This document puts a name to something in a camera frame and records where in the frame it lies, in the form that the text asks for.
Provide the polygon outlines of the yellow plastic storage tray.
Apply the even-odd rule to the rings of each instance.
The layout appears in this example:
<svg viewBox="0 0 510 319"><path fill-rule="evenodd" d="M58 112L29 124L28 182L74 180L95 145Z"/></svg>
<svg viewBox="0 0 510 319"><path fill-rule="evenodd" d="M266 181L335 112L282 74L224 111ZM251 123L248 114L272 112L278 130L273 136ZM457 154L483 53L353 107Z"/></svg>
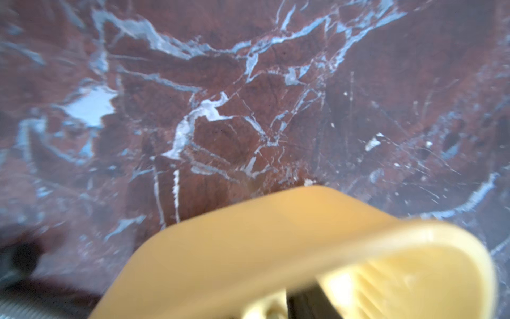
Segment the yellow plastic storage tray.
<svg viewBox="0 0 510 319"><path fill-rule="evenodd" d="M91 317L288 318L288 293L315 284L342 318L492 318L498 302L494 262L468 231L309 186L160 231Z"/></svg>

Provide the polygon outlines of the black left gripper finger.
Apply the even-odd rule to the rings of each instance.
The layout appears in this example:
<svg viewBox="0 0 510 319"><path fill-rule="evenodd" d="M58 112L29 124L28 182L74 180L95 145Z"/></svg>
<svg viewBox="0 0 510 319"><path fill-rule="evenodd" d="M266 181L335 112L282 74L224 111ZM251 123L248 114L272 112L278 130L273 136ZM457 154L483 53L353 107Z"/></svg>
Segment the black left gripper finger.
<svg viewBox="0 0 510 319"><path fill-rule="evenodd" d="M287 295L289 319L342 319L320 285Z"/></svg>

